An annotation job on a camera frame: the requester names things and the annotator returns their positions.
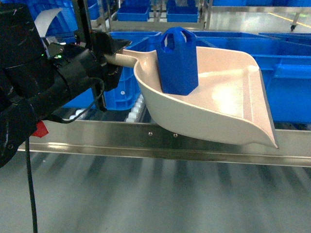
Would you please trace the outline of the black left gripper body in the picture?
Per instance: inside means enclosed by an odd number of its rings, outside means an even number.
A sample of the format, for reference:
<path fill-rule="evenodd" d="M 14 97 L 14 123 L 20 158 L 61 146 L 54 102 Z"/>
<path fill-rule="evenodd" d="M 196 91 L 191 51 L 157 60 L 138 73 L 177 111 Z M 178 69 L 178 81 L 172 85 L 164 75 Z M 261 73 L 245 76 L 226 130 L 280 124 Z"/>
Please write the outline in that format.
<path fill-rule="evenodd" d="M 92 89 L 93 102 L 106 111 L 104 92 L 115 89 L 119 83 L 122 67 L 107 61 L 111 54 L 112 37 L 109 33 L 91 31 L 74 32 L 79 54 L 74 57 L 74 97 Z"/>

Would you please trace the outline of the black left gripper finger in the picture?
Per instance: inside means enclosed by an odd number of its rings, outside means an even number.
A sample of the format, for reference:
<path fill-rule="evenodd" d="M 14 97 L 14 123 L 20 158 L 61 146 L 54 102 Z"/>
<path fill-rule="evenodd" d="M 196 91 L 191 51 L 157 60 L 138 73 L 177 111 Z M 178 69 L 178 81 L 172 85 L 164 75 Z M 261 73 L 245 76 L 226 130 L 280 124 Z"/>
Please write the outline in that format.
<path fill-rule="evenodd" d="M 111 54 L 116 54 L 117 52 L 123 50 L 124 48 L 131 45 L 131 40 L 125 39 L 112 39 L 111 42 Z"/>

